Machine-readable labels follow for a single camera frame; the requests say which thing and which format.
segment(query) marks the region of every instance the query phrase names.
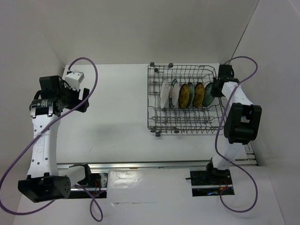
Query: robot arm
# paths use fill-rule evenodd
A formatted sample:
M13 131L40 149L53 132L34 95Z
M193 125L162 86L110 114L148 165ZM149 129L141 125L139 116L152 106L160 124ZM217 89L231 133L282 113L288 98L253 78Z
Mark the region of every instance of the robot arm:
M231 96L234 88L238 86L239 80L235 79L232 66L220 65L218 78L214 79L211 95L215 97L225 97L227 100ZM255 140L258 132L262 108L246 97L239 86L229 103L224 136L227 138L226 144L220 153L230 161L234 160L243 145ZM207 174L210 176L227 176L230 163L215 155L207 165Z
M79 99L79 85L84 79L81 72L71 72L65 80L59 76L41 77L41 90L30 105L33 134L36 137L52 121L58 118L64 108L72 109L82 100ZM89 94L83 90L83 99ZM86 112L88 101L77 110ZM66 176L59 176L56 163L56 141L60 120L44 132L33 145L27 179L18 182L21 193L33 202L68 198L70 189L78 182L85 183L90 176L88 165L72 166Z

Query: dishwasher rack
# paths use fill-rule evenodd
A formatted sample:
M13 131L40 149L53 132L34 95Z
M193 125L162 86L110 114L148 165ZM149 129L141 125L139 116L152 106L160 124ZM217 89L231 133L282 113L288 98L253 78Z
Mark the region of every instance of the dishwasher rack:
M209 65L173 65L172 63L148 65L148 129L157 137L168 134L213 134L220 124L224 105L221 98L215 98L208 107L190 106L180 109L160 108L160 91L164 79L171 84L177 79L179 87L191 82L204 86L217 77L214 67Z

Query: metal wire rack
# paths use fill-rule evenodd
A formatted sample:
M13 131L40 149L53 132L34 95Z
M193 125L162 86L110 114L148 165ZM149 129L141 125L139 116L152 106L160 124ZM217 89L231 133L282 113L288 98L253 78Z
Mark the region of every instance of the metal wire rack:
M148 129L160 136L169 134L213 134L221 120L224 105L220 98L215 98L208 107L198 108L190 106L180 109L160 108L160 91L163 80L166 78L171 84L177 79L179 87L192 82L196 85L202 82L204 86L216 77L215 68L209 65L148 65Z

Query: dish rack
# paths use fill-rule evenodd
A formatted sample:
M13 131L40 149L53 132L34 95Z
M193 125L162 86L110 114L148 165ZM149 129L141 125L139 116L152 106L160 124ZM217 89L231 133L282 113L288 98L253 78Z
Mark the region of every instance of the dish rack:
M148 129L157 137L161 133L169 134L213 134L220 124L224 105L221 98L215 98L208 107L198 108L192 105L180 109L160 108L160 91L164 79L169 85L177 79L179 88L185 83L195 86L202 82L207 84L217 77L215 68L209 65L148 65Z

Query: white panel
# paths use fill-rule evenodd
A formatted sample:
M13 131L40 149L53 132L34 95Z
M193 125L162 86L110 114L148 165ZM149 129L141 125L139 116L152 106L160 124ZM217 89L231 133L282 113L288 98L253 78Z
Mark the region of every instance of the white panel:
M218 196L192 197L191 190L187 189L184 180L185 170L153 170L142 172L142 182L135 187L136 196L133 200L124 203L126 195L119 195L116 199L98 200L103 209L103 225L196 225L196 224L222 224L222 225L284 225L272 185L264 167L251 167L247 170L257 181L259 197L255 208L248 213L232 213L224 208ZM224 201L231 207L243 210L249 207L255 197L254 186L247 175L237 168L232 170L232 180L235 195L225 196ZM170 178L164 180L162 174L169 173ZM169 189L167 195L157 192L158 198L153 201L151 196L156 188L145 187L144 184L154 187L162 186L163 190ZM45 203L32 203L22 197L19 211L37 209ZM92 219L89 212L90 199L58 200L43 211L26 216L16 217L14 225L82 225L99 224ZM99 213L94 208L95 216Z
M228 59L258 0L31 2L62 62L123 64Z
M147 65L98 65L98 86L86 113L62 119L57 138L59 163L209 160L215 135L161 135L147 129ZM91 88L94 68L76 65ZM225 138L219 138L222 146ZM237 158L246 158L241 150Z
M57 75L61 70L36 21L27 1L0 1L0 176L32 140L29 105L40 88L39 77ZM30 153L24 156L1 189L1 199L11 210L17 210L21 198L17 183L26 178L30 157ZM5 225L14 220L1 209L0 218Z
M249 99L262 107L255 154L270 169L270 178L287 225L299 224L299 1L261 0L235 56L253 57L255 77L243 85ZM235 74L247 76L254 66L232 63Z

